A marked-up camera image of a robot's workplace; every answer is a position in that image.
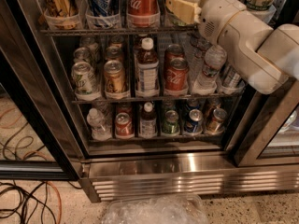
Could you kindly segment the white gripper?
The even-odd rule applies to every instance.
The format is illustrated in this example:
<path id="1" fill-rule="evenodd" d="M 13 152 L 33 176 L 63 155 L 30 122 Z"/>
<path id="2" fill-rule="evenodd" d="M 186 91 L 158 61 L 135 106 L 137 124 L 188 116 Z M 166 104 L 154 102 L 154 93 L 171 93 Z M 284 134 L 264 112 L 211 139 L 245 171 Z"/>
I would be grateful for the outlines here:
<path id="1" fill-rule="evenodd" d="M 245 34 L 234 22 L 245 14 L 246 6 L 238 0 L 208 0 L 202 11 L 201 0 L 165 0 L 167 9 L 185 24 L 199 22 L 200 35 L 213 45 L 244 43 Z"/>

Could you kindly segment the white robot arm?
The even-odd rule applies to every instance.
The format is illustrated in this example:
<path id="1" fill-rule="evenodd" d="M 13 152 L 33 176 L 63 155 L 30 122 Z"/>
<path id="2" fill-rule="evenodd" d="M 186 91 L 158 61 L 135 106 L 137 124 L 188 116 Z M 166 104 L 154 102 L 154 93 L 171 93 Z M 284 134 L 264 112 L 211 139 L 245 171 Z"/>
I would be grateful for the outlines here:
<path id="1" fill-rule="evenodd" d="M 270 94 L 290 77 L 299 79 L 299 27 L 273 29 L 238 0 L 165 0 L 167 9 L 227 52 L 235 71 L 252 88 Z"/>

